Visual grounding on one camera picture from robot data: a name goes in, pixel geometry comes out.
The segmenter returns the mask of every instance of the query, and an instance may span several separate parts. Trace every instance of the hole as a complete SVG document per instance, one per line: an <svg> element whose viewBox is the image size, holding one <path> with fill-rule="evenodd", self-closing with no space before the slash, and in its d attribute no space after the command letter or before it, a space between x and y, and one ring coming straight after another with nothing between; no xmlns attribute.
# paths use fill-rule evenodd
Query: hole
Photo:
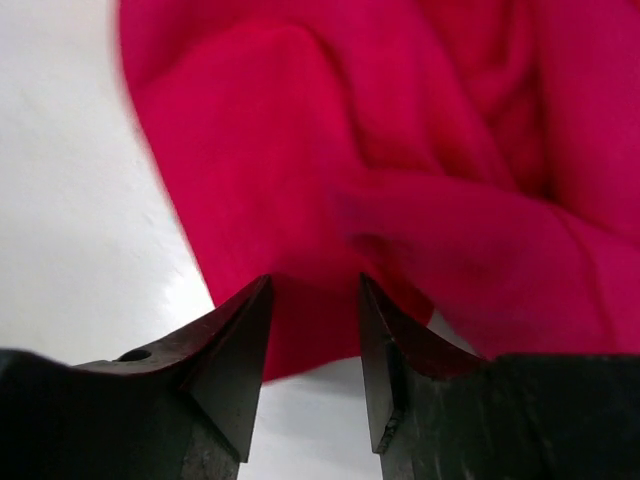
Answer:
<svg viewBox="0 0 640 480"><path fill-rule="evenodd" d="M137 350L131 350L130 352L125 353L121 356L116 362L139 362L140 360L144 360L145 358L149 358L151 356L151 352L149 350L143 350L141 348Z"/></svg>

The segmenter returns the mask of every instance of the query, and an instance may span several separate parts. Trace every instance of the pink fabric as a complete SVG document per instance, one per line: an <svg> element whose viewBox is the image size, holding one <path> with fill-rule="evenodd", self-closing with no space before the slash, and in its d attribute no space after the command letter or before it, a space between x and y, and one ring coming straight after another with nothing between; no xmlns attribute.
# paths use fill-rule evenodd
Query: pink fabric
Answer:
<svg viewBox="0 0 640 480"><path fill-rule="evenodd" d="M127 84L267 379L358 354L358 272L482 354L640 351L640 1L123 0Z"/></svg>

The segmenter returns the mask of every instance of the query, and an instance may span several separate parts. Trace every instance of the magenta cloth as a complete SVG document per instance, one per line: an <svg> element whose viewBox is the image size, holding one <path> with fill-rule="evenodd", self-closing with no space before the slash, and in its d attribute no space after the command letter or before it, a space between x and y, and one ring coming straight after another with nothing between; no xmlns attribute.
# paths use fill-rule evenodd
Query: magenta cloth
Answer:
<svg viewBox="0 0 640 480"><path fill-rule="evenodd" d="M640 0L122 0L127 85L266 378L358 354L358 272L481 354L640 351Z"/></svg>

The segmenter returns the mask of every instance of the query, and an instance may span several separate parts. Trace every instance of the white surface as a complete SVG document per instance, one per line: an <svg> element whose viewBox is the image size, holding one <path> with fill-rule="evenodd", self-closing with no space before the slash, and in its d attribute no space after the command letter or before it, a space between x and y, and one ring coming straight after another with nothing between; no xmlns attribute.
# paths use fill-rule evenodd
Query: white surface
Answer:
<svg viewBox="0 0 640 480"><path fill-rule="evenodd" d="M0 0L0 346L116 358L211 308L116 71L113 1ZM380 478L359 360L263 389L242 479Z"/></svg>

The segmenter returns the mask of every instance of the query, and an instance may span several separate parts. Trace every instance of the black metal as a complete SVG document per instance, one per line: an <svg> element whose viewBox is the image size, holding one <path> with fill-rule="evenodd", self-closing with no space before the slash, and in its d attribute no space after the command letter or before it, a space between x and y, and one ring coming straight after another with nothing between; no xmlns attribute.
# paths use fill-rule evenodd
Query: black metal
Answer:
<svg viewBox="0 0 640 480"><path fill-rule="evenodd" d="M114 362L0 350L0 479L235 479L269 336L268 277Z"/></svg>
<svg viewBox="0 0 640 480"><path fill-rule="evenodd" d="M368 278L360 308L385 480L640 479L640 357L485 362L418 325Z"/></svg>

